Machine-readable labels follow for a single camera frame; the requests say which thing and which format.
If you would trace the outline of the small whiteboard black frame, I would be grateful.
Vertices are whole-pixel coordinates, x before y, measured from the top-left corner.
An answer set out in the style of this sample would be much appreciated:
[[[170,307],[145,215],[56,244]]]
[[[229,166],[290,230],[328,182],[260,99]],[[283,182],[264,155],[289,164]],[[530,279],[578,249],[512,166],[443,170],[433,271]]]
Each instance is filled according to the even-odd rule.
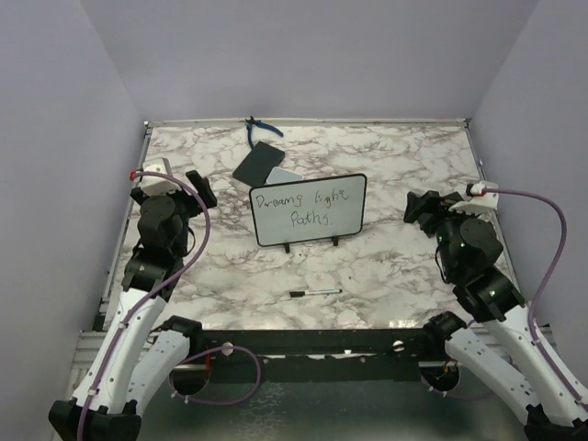
[[[330,176],[249,190],[261,247],[334,240],[363,230],[368,178]]]

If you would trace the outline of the black whiteboard marker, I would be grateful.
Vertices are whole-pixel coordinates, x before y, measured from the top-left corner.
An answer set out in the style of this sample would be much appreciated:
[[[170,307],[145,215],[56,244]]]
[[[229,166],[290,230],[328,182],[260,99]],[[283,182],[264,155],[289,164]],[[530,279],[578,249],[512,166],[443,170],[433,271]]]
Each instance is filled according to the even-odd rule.
[[[328,295],[334,295],[334,294],[341,294],[343,292],[342,289],[339,288],[331,288],[331,289],[316,289],[316,290],[303,290],[306,292],[306,295],[304,297],[308,297],[308,296],[328,296]]]

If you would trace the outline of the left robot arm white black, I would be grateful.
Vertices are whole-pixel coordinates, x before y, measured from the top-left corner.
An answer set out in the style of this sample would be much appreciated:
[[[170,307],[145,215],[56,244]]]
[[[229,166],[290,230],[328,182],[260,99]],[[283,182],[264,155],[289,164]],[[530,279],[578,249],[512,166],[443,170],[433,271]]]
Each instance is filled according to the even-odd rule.
[[[211,234],[209,210],[217,205],[209,180],[197,171],[181,181],[144,167],[130,175],[140,206],[140,240],[122,281],[116,313],[85,377],[66,401],[56,401],[49,421],[62,440],[135,440],[142,417],[180,362],[202,354],[197,322],[182,320],[144,344],[179,278],[204,253]]]

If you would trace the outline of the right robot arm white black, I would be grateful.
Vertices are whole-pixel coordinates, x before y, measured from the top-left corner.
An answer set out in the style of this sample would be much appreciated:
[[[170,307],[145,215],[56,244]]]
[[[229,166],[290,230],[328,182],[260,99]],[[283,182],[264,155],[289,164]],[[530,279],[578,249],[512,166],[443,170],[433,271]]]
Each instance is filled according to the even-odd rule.
[[[446,196],[410,192],[403,220],[435,239],[435,263],[459,305],[481,324],[508,355],[498,356],[451,312],[425,326],[424,352],[447,356],[467,368],[499,397],[523,424],[529,440],[584,440],[587,388],[565,365],[540,330],[537,304],[527,302],[495,265],[503,253],[492,224],[482,215],[512,189],[480,181],[466,193]]]

